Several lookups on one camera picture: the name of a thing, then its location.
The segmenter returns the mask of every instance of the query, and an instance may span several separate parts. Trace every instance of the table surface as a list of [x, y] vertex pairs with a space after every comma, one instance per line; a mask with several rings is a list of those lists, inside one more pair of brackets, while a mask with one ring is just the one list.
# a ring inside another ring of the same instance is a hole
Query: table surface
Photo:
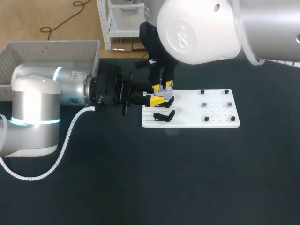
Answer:
[[[128, 74], [133, 62], [101, 60], [99, 71], [120, 64]], [[135, 71], [134, 80], [147, 73]], [[232, 89], [240, 127], [143, 128], [140, 106], [126, 117], [120, 107], [87, 112], [46, 179], [24, 182], [0, 169], [0, 224], [299, 224], [300, 70], [224, 60], [179, 64], [175, 76], [176, 89]], [[1, 112], [9, 107], [1, 104]], [[77, 111], [62, 107], [55, 153], [6, 158], [10, 168], [25, 176], [47, 171]]]

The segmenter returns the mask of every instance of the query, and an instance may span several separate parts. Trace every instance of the white plastic basket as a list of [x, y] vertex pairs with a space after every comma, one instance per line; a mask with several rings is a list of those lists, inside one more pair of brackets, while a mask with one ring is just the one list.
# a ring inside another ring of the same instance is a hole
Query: white plastic basket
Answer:
[[20, 64], [85, 70], [96, 77], [100, 41], [9, 42], [0, 53], [0, 101], [11, 101], [11, 77]]
[[119, 30], [139, 30], [141, 23], [146, 21], [144, 3], [114, 5], [111, 0], [108, 2]]

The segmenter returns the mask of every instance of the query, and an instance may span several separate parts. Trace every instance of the robot logo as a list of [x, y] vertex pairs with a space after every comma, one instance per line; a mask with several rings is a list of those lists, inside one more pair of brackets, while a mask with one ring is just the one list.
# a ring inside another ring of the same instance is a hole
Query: robot logo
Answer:
[[195, 48], [196, 35], [193, 28], [185, 22], [174, 22], [167, 31], [170, 46], [182, 54]]

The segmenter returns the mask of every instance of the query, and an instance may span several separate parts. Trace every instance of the wooden floor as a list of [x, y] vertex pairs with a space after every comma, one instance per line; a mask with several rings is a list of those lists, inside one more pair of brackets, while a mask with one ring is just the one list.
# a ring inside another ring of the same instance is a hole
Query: wooden floor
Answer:
[[[71, 15], [80, 11], [75, 0], [1, 0], [0, 50], [8, 41], [47, 40], [48, 34], [40, 28], [55, 28]], [[55, 30], [51, 40], [100, 40], [102, 30], [96, 0], [85, 5], [76, 17]], [[111, 52], [101, 45], [101, 58], [140, 58], [144, 52]]]

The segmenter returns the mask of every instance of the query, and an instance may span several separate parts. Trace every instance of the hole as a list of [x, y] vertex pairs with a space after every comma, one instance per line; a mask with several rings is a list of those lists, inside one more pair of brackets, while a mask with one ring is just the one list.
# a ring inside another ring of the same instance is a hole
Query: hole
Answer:
[[220, 4], [216, 4], [214, 7], [214, 11], [217, 12], [220, 10]]

